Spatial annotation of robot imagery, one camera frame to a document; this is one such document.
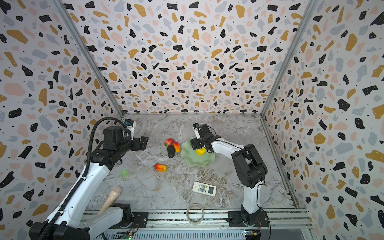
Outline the yellow fake bell pepper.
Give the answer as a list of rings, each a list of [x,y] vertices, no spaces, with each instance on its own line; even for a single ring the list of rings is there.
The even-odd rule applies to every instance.
[[[205,148],[200,148],[200,149],[196,150],[196,154],[198,156],[203,156],[206,152],[207,152],[207,150]]]

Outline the red fake apple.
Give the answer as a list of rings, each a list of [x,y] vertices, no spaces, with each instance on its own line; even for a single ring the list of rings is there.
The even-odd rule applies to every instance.
[[[172,139],[172,138],[169,138],[169,139],[165,140],[165,146],[166,147],[172,146],[174,143],[175,143],[175,140]]]

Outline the red yellow fake mango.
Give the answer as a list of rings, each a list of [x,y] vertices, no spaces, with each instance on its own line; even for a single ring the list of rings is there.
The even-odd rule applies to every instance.
[[[181,152],[181,146],[179,143],[175,142],[174,143],[174,148],[175,148],[175,152],[176,153],[180,153]]]

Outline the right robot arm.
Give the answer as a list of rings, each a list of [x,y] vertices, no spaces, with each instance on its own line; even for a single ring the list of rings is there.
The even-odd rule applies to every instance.
[[[244,199],[241,205],[241,221],[247,226],[259,223],[262,215],[261,188],[265,184],[268,169],[256,147],[252,144],[231,143],[206,124],[193,124],[195,138],[191,139],[193,150],[205,148],[209,153],[221,154],[234,163],[238,179],[244,186]]]

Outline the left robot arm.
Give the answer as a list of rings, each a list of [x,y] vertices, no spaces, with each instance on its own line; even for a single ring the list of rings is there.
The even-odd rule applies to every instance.
[[[82,224],[81,219],[92,196],[102,181],[128,151],[143,151],[149,139],[132,136],[133,127],[124,124],[103,130],[104,139],[92,149],[97,127],[94,126],[89,140],[87,161],[64,200],[42,223],[36,222],[29,230],[32,240],[92,240],[110,227],[139,227],[129,204],[111,203],[107,209]]]

